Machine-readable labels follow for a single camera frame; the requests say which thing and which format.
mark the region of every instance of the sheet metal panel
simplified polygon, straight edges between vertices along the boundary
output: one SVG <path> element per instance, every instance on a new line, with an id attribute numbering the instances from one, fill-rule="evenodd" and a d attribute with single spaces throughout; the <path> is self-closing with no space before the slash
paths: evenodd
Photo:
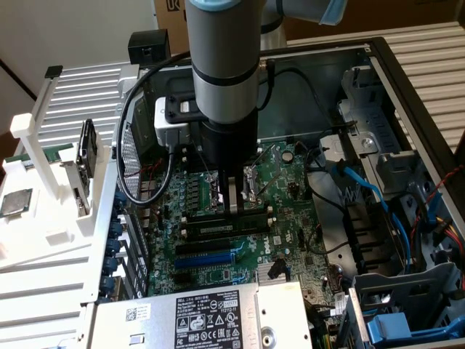
<path id="1" fill-rule="evenodd" d="M 455 151 L 465 130 L 465 30 L 457 22 L 324 36 L 291 41 L 290 44 L 372 36 L 386 39 L 445 141 Z"/>

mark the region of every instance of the green circuit board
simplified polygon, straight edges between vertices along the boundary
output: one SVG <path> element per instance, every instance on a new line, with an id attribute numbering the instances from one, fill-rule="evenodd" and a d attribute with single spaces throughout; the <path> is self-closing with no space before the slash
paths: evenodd
<path id="1" fill-rule="evenodd" d="M 214 214 L 209 195 L 210 184 L 207 180 L 214 174 L 207 172 L 188 174 L 183 172 L 179 165 L 167 193 L 156 205 L 150 210 L 144 210 L 142 214 L 152 255 L 149 296 L 207 286 L 254 282 L 259 265 L 273 263 L 277 258 L 283 258 L 290 271 L 291 280 L 301 283 L 304 294 L 311 302 L 329 304 L 333 301 L 331 288 L 323 287 L 322 283 L 322 278 L 328 275 L 326 258 L 310 254 L 307 249 L 302 248 L 302 244 L 299 245 L 299 230 L 303 230 L 304 238 L 307 240 L 318 225 L 313 200 L 304 197 L 304 155 L 294 155 L 294 145 L 286 145 L 285 142 L 264 143 L 261 147 L 268 151 L 256 166 L 258 172 L 256 182 L 259 188 L 263 188 L 270 181 L 272 183 L 260 196 L 260 204 L 247 202 L 245 208 L 257 207 L 265 201 L 270 202 L 273 208 L 272 215 L 275 218 L 270 232 L 231 238 L 232 248 L 240 249 L 233 264 L 182 270 L 190 273 L 193 281 L 189 285 L 175 284 L 173 275 L 179 272 L 174 267 L 174 261 L 178 258 L 175 249 L 177 245 L 185 244 L 180 233 L 182 211 L 189 212 L 193 216 Z M 284 164 L 281 160 L 284 151 L 292 152 L 294 155 L 294 160 L 290 164 Z M 161 179 L 153 178 L 153 184 L 150 185 L 145 181 L 142 189 L 154 187 L 157 180 Z M 289 183 L 299 186 L 297 195 L 291 195 Z M 195 202 L 189 199 L 193 185 L 198 191 Z M 169 218 L 164 218 L 160 226 L 157 213 L 165 208 L 169 211 Z M 222 211 L 221 204 L 218 204 L 217 211 Z"/>

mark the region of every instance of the power supply label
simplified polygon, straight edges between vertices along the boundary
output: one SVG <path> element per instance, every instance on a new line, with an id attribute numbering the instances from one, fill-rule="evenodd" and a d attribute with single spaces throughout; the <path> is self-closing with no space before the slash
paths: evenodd
<path id="1" fill-rule="evenodd" d="M 176 300 L 176 349 L 241 349 L 239 291 Z"/>

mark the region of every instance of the black pcie slot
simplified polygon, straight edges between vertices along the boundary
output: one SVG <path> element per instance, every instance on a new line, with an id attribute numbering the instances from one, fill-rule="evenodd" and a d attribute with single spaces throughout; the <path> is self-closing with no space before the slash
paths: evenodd
<path id="1" fill-rule="evenodd" d="M 187 237 L 187 241 L 204 241 L 204 240 L 216 240 L 218 238 L 235 238 L 239 236 L 254 235 L 254 234 L 266 234 L 271 230 L 269 227 L 260 229 L 248 229 L 248 230 L 232 230 L 218 233 L 208 233 L 203 235 L 190 235 Z"/>
<path id="2" fill-rule="evenodd" d="M 196 254 L 202 252 L 224 251 L 231 249 L 231 242 L 228 239 L 221 239 L 209 242 L 196 242 L 176 246 L 176 255 Z"/>

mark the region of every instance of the black cable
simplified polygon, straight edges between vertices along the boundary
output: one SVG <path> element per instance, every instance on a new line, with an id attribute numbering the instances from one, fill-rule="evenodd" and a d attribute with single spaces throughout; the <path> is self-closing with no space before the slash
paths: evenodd
<path id="1" fill-rule="evenodd" d="M 310 79 L 308 78 L 308 76 L 305 75 L 305 73 L 303 71 L 301 71 L 300 69 L 298 68 L 295 68 L 295 67 L 290 67 L 290 68 L 285 68 L 281 71 L 278 71 L 276 74 L 275 74 L 275 77 L 281 75 L 281 74 L 284 74 L 284 73 L 294 73 L 298 76 L 300 76 L 304 81 L 305 81 L 305 84 L 307 84 L 307 86 L 310 88 L 310 91 L 312 92 L 312 95 L 313 95 L 313 99 L 315 100 L 315 103 L 318 107 L 318 109 L 320 109 L 320 112 L 328 118 L 328 120 L 331 120 L 329 114 L 328 114 L 328 111 L 323 107 L 323 104 L 321 103 L 321 100 L 320 98 L 318 97 L 318 94 L 317 94 L 317 91 L 315 89 L 315 87 L 313 86 L 312 82 L 310 81 Z M 265 82 L 267 82 L 267 79 L 264 79 L 264 80 L 261 80 L 260 81 L 260 84 L 264 84 Z"/>
<path id="2" fill-rule="evenodd" d="M 155 193 L 155 195 L 147 200 L 139 200 L 138 198 L 133 197 L 124 179 L 124 162 L 123 162 L 123 152 L 121 149 L 121 141 L 123 139 L 123 131 L 124 131 L 124 122 L 127 118 L 129 106 L 134 96 L 138 93 L 139 88 L 146 81 L 148 81 L 154 74 L 159 72 L 161 69 L 165 68 L 167 65 L 174 64 L 188 57 L 190 57 L 190 52 L 185 52 L 180 55 L 171 57 L 168 60 L 164 60 L 163 62 L 157 64 L 156 67 L 150 69 L 142 78 L 140 78 L 136 82 L 136 84 L 134 85 L 130 93 L 128 94 L 128 97 L 126 98 L 126 102 L 124 103 L 123 110 L 121 111 L 121 118 L 119 121 L 118 134 L 116 138 L 116 165 L 118 168 L 118 176 L 121 182 L 121 189 L 123 190 L 124 195 L 126 195 L 128 200 L 130 200 L 132 203 L 136 204 L 137 206 L 148 206 L 151 203 L 157 201 L 163 195 L 165 190 L 168 188 L 169 182 L 171 180 L 171 176 L 173 175 L 173 171 L 174 171 L 174 149 L 169 149 L 169 160 L 168 160 L 168 169 L 166 170 L 166 176 L 163 180 L 163 184 L 161 185 L 160 189 L 158 189 L 158 191 Z"/>
<path id="3" fill-rule="evenodd" d="M 342 214 L 346 214 L 346 210 L 344 207 L 342 207 L 341 205 L 337 204 L 336 202 L 334 201 L 331 201 L 330 199 L 328 198 L 325 198 L 324 196 L 321 196 L 319 193 L 317 193 L 313 188 L 312 186 L 310 185 L 310 181 L 308 180 L 308 171 L 307 171 L 307 164 L 308 164 L 308 159 L 310 157 L 310 154 L 311 152 L 315 151 L 315 150 L 319 150 L 318 148 L 313 148 L 313 149 L 309 149 L 307 151 L 307 155 L 305 156 L 305 160 L 304 160 L 304 182 L 305 182 L 305 186 L 307 187 L 308 190 L 310 190 L 311 193 L 313 193 L 316 197 L 320 198 L 321 200 L 323 200 L 324 202 L 330 204 L 331 206 L 337 208 L 339 211 L 342 212 Z"/>
<path id="4" fill-rule="evenodd" d="M 418 209 L 420 210 L 421 212 L 421 216 L 423 217 L 424 220 L 427 219 L 427 215 L 428 215 L 428 211 L 426 209 L 426 205 L 425 203 L 423 202 L 423 200 L 421 200 L 421 197 L 419 194 L 417 193 L 414 193 L 414 192 L 410 192 L 410 191 L 403 191 L 401 193 L 399 193 L 398 195 L 394 196 L 388 203 L 388 211 L 387 211 L 387 214 L 388 214 L 388 220 L 389 222 L 392 224 L 392 204 L 395 203 L 396 201 L 399 201 L 401 198 L 405 197 L 405 196 L 412 196 L 412 198 L 415 200 L 417 206 L 418 206 Z M 416 255 L 416 270 L 418 272 L 420 271 L 423 271 L 423 263 L 422 263 L 422 253 L 421 253 L 421 237 L 420 237 L 420 234 L 416 234 L 414 236 L 414 244 L 415 244 L 415 255 Z M 400 246 L 402 247 L 402 251 L 403 251 L 403 258 L 405 260 L 405 251 L 404 251 L 404 248 L 403 248 L 403 242 L 401 241 L 400 242 Z"/>
<path id="5" fill-rule="evenodd" d="M 12 70 L 10 69 L 10 67 L 9 67 L 3 60 L 0 60 L 0 67 L 3 68 L 3 70 L 9 75 L 9 77 L 12 78 L 12 79 L 16 82 L 16 84 L 17 84 L 19 87 L 21 87 L 21 89 L 22 89 L 24 92 L 26 92 L 26 94 L 27 94 L 30 98 L 32 98 L 32 100 L 34 100 L 34 101 L 37 100 L 36 94 L 35 94 L 34 92 L 32 92 L 32 90 L 28 87 L 28 85 L 26 85 L 26 84 L 24 83 L 24 81 L 21 80 L 21 79 L 19 78 L 19 76 L 16 75 L 15 72 L 12 71 Z"/>
<path id="6" fill-rule="evenodd" d="M 312 237 L 313 237 L 314 235 L 315 235 L 315 232 L 314 232 L 314 231 L 311 232 L 311 234 L 310 234 L 310 236 L 309 236 L 308 239 L 309 239 L 309 240 L 312 240 Z M 344 246 L 346 246 L 346 245 L 348 245 L 348 244 L 349 244 L 349 242 L 348 242 L 348 241 L 345 241 L 345 242 L 343 242 L 342 244 L 339 244 L 339 245 L 337 245 L 336 247 L 333 247 L 332 249 L 329 249 L 329 250 L 327 250 L 327 251 L 317 251 L 316 249 L 313 249 L 313 247 L 312 247 L 311 244 L 309 244 L 308 248 L 309 248 L 310 252 L 313 253 L 313 254 L 316 254 L 316 255 L 318 255 L 318 256 L 326 256 L 327 254 L 333 253 L 333 252 L 337 251 L 338 249 L 341 249 L 342 247 L 344 247 Z"/>
<path id="7" fill-rule="evenodd" d="M 394 223 L 392 222 L 391 216 L 388 213 L 384 213 L 384 218 L 387 221 L 388 228 L 391 231 L 397 231 L 397 229 L 394 228 Z M 401 258 L 402 258 L 402 260 L 407 260 L 407 257 L 405 256 L 405 249 L 404 249 L 404 243 L 402 241 L 402 236 L 400 234 L 397 234 L 397 238 L 399 239 L 400 249 L 402 250 Z"/>
<path id="8" fill-rule="evenodd" d="M 273 89 L 275 88 L 275 77 L 276 77 L 276 75 L 275 75 L 275 72 L 276 72 L 275 67 L 276 67 L 275 60 L 267 60 L 268 92 L 267 92 L 267 95 L 264 98 L 262 106 L 258 108 L 258 111 L 263 111 L 267 107 L 268 103 L 271 100 L 271 95 L 273 94 Z"/>
<path id="9" fill-rule="evenodd" d="M 263 111 L 263 110 L 267 107 L 268 103 L 269 103 L 270 100 L 271 100 L 271 95 L 272 95 L 272 93 L 273 93 L 273 86 L 268 85 L 268 92 L 267 92 L 267 95 L 266 95 L 266 97 L 264 98 L 264 101 L 263 101 L 262 106 L 258 108 L 259 111 Z"/>

